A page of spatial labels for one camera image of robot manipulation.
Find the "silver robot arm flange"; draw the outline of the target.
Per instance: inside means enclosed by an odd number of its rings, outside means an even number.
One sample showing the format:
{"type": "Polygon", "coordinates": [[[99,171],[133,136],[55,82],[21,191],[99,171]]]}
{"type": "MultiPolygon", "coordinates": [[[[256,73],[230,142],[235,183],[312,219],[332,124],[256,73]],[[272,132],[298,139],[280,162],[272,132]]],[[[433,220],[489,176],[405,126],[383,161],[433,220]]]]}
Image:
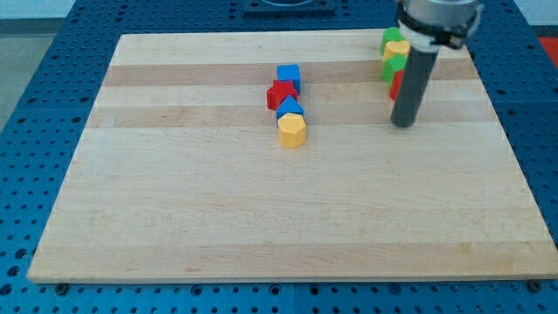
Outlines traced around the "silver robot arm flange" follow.
{"type": "Polygon", "coordinates": [[[413,20],[436,27],[466,24],[475,17],[478,0],[402,0],[404,12],[413,20]]]}

